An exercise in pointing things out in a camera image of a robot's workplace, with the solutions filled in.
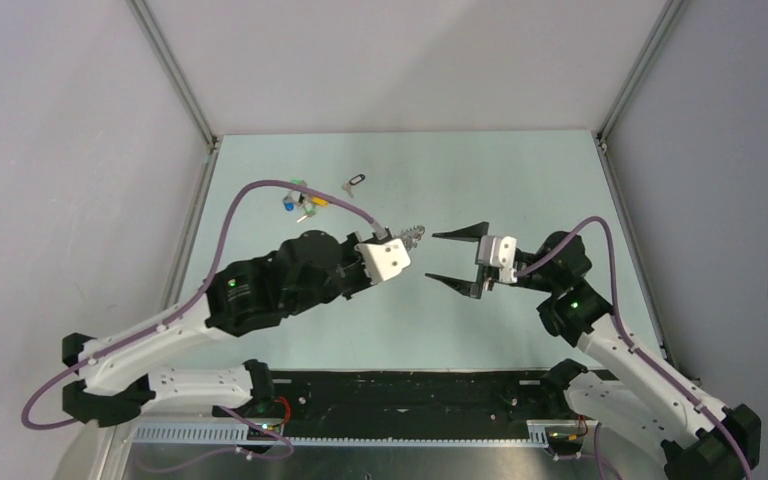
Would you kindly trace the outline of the large steel ring disc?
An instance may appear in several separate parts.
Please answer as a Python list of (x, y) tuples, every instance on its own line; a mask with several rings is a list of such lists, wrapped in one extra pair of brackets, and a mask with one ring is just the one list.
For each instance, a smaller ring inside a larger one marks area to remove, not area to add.
[(426, 229), (424, 226), (415, 225), (399, 231), (395, 237), (402, 242), (407, 251), (410, 251), (419, 245), (419, 242), (424, 236), (425, 231)]

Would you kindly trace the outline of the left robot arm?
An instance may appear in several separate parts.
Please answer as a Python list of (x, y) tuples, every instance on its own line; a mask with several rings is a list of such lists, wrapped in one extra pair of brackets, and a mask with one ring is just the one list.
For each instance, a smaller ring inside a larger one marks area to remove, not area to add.
[(77, 378), (62, 389), (62, 409), (100, 427), (129, 422), (158, 406), (243, 408), (264, 416), (276, 403), (266, 363), (250, 359), (234, 368), (182, 370), (170, 361), (391, 280), (410, 265), (418, 241), (404, 232), (367, 240), (351, 234), (340, 242), (307, 231), (264, 256), (228, 264), (192, 299), (119, 334), (70, 334), (62, 340), (62, 360)]

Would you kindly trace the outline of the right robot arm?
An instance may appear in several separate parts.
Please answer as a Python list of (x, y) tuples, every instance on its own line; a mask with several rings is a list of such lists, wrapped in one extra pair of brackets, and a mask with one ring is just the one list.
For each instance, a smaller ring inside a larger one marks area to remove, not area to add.
[[(610, 298), (585, 279), (592, 264), (579, 233), (590, 224), (600, 225), (606, 237)], [(540, 400), (549, 415), (573, 412), (596, 421), (648, 454), (669, 479), (751, 478), (760, 459), (759, 416), (745, 404), (730, 407), (705, 392), (625, 325), (606, 220), (591, 216), (569, 232), (555, 232), (534, 253), (519, 250), (513, 237), (491, 235), (486, 222), (437, 236), (476, 244), (478, 267), (473, 282), (437, 281), (473, 299), (495, 284), (548, 293), (537, 308), (546, 331), (616, 378), (606, 385), (582, 364), (560, 362), (542, 380)]]

